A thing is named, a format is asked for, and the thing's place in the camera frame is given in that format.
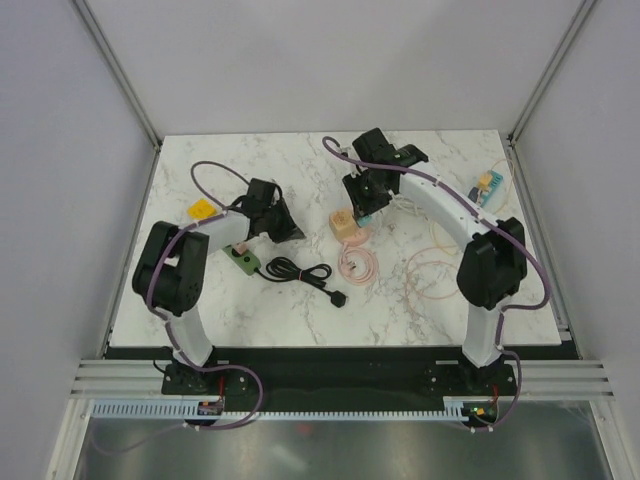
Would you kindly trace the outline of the beige cube plug adapter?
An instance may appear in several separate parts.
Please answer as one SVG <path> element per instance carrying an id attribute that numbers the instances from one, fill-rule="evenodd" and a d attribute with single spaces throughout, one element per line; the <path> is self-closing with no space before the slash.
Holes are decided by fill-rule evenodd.
<path id="1" fill-rule="evenodd" d="M 329 227 L 338 241 L 353 236 L 358 230 L 352 211 L 348 208 L 332 212 L 329 215 Z"/>

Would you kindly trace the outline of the pink round power strip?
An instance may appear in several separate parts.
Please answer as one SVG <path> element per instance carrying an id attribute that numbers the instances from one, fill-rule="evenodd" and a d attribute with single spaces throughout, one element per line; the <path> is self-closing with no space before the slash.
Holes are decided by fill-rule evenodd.
<path id="1" fill-rule="evenodd" d="M 372 235 L 372 229 L 369 226 L 358 228 L 355 233 L 346 237 L 343 242 L 349 247 L 359 247 L 364 245 Z"/>

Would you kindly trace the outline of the green power strip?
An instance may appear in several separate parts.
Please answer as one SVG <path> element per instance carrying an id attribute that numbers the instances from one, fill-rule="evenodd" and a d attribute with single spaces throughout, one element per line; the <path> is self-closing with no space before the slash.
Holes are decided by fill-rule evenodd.
<path id="1" fill-rule="evenodd" d="M 261 268 L 260 260 L 249 248 L 242 255 L 235 252 L 233 246 L 224 247 L 223 252 L 247 276 L 254 275 Z"/>

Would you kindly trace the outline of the yellow cube plug adapter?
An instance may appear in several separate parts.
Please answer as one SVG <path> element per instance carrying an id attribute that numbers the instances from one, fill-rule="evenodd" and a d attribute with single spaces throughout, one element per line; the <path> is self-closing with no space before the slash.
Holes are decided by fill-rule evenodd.
<path id="1" fill-rule="evenodd" d="M 193 221 L 202 221 L 218 214 L 218 209 L 208 200 L 201 198 L 187 208 L 187 214 Z"/>

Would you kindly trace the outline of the teal plug adapter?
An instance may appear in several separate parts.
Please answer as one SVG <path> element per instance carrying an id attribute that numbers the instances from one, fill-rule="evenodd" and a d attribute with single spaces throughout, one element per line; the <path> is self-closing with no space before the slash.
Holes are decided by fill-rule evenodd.
<path id="1" fill-rule="evenodd" d="M 371 222 L 372 217 L 371 216 L 364 216 L 361 217 L 357 220 L 357 224 L 359 227 L 363 228 L 369 225 L 369 223 Z"/>

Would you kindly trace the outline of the pink small plug adapter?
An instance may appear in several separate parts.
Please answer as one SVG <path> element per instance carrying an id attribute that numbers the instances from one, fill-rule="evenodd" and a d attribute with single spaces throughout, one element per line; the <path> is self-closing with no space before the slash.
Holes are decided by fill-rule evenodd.
<path id="1" fill-rule="evenodd" d="M 242 255 L 248 250 L 248 244 L 246 242 L 242 242 L 233 246 L 233 249 L 238 254 Z"/>

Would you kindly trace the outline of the grey small cube adapter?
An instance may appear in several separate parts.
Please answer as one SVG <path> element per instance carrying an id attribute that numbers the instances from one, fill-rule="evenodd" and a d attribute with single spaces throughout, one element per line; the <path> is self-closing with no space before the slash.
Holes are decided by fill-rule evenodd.
<path id="1" fill-rule="evenodd" d="M 468 193 L 468 198 L 479 205 L 481 203 L 481 191 L 477 187 L 473 187 Z"/>

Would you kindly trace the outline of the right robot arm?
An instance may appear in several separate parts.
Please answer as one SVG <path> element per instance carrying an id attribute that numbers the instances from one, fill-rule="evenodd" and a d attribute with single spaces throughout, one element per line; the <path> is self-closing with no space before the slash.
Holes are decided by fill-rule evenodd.
<path id="1" fill-rule="evenodd" d="M 356 172 L 343 177 L 356 221 L 389 205 L 393 195 L 411 200 L 439 224 L 462 250 L 456 276 L 469 304 L 462 352 L 469 362 L 458 368 L 458 381 L 467 392 L 483 392 L 494 381 L 490 364 L 499 356 L 496 333 L 498 308 L 518 292 L 527 266 L 510 235 L 524 242 L 524 227 L 514 218 L 500 220 L 485 212 L 458 189 L 443 181 L 426 153 L 413 144 L 397 148 L 378 128 L 352 142 Z"/>

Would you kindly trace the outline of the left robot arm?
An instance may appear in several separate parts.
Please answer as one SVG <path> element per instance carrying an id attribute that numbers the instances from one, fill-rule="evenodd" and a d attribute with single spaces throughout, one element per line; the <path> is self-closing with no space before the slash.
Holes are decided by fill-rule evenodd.
<path id="1" fill-rule="evenodd" d="M 198 311 L 209 255 L 266 234 L 274 243 L 304 237 L 293 220 L 282 189 L 253 178 L 247 192 L 212 217 L 179 227 L 158 221 L 147 236 L 132 277 L 132 289 L 165 327 L 174 358 L 188 365 L 185 382 L 208 393 L 219 369 L 208 360 L 213 345 Z"/>

